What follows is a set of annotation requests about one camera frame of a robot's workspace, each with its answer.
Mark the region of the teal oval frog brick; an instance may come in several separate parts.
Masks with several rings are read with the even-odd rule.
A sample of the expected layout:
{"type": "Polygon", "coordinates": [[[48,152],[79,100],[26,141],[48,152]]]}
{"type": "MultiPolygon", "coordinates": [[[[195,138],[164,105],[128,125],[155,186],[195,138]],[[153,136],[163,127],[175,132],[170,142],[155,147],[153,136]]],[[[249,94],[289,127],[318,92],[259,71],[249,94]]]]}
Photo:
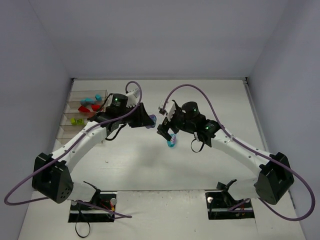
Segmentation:
{"type": "Polygon", "coordinates": [[[170,136],[171,136],[171,139],[168,140],[166,143],[169,148],[174,148],[177,143],[177,135],[174,133],[171,133],[170,136]]]}

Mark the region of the teal long brick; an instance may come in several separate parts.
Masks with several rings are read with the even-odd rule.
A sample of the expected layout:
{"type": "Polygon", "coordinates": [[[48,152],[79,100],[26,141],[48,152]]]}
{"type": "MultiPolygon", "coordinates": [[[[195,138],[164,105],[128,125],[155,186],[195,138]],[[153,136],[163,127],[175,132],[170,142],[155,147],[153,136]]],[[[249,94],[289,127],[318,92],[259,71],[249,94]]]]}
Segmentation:
{"type": "Polygon", "coordinates": [[[93,98],[85,98],[80,101],[82,106],[94,105],[96,101],[93,98]]]}

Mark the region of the small green brick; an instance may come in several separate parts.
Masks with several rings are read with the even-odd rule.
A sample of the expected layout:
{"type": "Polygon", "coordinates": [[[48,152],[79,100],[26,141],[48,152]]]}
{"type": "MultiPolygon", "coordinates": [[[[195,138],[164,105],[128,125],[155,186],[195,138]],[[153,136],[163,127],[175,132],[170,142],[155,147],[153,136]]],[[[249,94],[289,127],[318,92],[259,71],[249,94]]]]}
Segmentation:
{"type": "Polygon", "coordinates": [[[83,125],[84,124],[84,120],[82,118],[81,119],[77,119],[76,123],[77,123],[77,125],[83,125]]]}

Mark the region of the green square brick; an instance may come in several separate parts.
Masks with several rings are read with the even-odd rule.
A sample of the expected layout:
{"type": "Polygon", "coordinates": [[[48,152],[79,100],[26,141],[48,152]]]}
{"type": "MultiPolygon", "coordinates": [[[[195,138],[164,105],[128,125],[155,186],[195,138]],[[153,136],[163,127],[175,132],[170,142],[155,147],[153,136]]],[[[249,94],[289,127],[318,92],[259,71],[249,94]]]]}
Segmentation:
{"type": "Polygon", "coordinates": [[[76,126],[77,125],[77,120],[75,118],[71,118],[70,119],[70,122],[73,126],[76,126]]]}

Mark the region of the teal cube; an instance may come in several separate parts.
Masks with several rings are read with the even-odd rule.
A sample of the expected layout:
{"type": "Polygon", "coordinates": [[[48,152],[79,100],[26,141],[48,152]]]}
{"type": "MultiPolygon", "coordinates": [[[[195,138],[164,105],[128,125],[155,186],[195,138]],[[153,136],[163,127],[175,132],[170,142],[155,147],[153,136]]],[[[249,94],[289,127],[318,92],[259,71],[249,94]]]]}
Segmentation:
{"type": "Polygon", "coordinates": [[[96,95],[95,95],[95,99],[96,99],[96,101],[98,101],[98,102],[102,101],[102,97],[101,97],[100,94],[96,94],[96,95]]]}

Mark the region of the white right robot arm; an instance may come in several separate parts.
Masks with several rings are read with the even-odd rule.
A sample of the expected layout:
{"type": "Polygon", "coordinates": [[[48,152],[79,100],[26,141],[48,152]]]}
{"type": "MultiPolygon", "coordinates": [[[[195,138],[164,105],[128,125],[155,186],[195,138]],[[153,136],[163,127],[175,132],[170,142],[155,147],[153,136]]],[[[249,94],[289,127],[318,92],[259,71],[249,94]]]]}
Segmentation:
{"type": "Polygon", "coordinates": [[[196,102],[178,106],[172,100],[161,103],[159,112],[165,118],[157,127],[157,133],[166,140],[171,139],[169,130],[175,134],[179,131],[192,134],[202,145],[224,152],[253,173],[251,179],[232,179],[228,183],[217,184],[217,189],[223,193],[228,204],[247,198],[260,198],[270,205],[276,205],[294,183],[293,174],[283,168],[289,166],[284,154],[279,152],[273,155],[263,150],[252,152],[252,146],[244,148],[244,143],[236,143],[231,134],[225,133],[216,121],[201,114],[196,102]]]}

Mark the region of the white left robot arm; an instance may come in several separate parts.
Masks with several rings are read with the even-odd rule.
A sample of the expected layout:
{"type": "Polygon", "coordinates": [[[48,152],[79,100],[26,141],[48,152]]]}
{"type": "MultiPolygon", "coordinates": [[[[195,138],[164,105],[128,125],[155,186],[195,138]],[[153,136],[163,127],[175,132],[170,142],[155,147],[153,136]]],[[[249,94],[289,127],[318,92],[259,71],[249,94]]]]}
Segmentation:
{"type": "Polygon", "coordinates": [[[69,142],[51,154],[41,153],[34,163],[32,187],[57,204],[66,200],[91,203],[100,192],[89,183],[74,182],[71,173],[79,161],[98,143],[128,125],[151,126],[138,89],[126,94],[112,93],[104,111],[88,119],[84,128],[69,142]]]}

